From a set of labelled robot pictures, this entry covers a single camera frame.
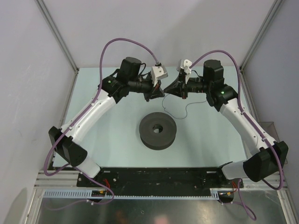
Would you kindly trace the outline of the dark perforated cable spool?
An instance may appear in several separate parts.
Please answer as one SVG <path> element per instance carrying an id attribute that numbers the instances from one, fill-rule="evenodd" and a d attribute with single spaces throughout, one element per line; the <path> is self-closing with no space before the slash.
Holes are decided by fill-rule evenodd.
<path id="1" fill-rule="evenodd" d="M 152 150 L 164 150 L 170 147 L 177 133 L 174 119 L 163 112 L 153 112 L 146 115 L 139 124 L 139 134 L 142 143 Z"/>

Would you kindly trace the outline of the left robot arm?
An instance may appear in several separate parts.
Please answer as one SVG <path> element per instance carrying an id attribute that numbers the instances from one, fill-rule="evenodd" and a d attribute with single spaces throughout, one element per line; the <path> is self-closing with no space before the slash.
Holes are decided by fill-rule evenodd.
<path id="1" fill-rule="evenodd" d="M 73 119 L 60 128 L 52 127 L 49 130 L 54 151 L 68 165 L 85 173 L 92 186 L 102 184 L 103 174 L 100 173 L 100 166 L 80 145 L 88 131 L 130 92 L 142 93 L 146 101 L 164 97 L 161 79 L 168 76 L 166 68 L 159 63 L 150 72 L 143 73 L 140 69 L 142 65 L 133 57 L 123 59 L 120 68 L 100 82 L 95 95 Z"/>

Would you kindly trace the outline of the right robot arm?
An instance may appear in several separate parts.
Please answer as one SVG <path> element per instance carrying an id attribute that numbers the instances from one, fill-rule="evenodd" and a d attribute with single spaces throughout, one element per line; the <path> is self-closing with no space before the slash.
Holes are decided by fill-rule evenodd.
<path id="1" fill-rule="evenodd" d="M 178 77 L 164 92 L 182 99 L 189 93 L 204 93 L 211 107 L 220 112 L 237 130 L 251 153 L 245 161 L 230 162 L 221 166 L 215 181 L 220 187 L 227 187 L 233 179 L 249 178 L 254 182 L 264 180 L 282 168 L 288 153 L 284 141 L 271 137 L 248 113 L 238 105 L 238 93 L 225 84 L 224 68 L 218 60 L 204 62 L 203 75 L 191 77 L 192 62 L 185 59 L 178 63 Z"/>

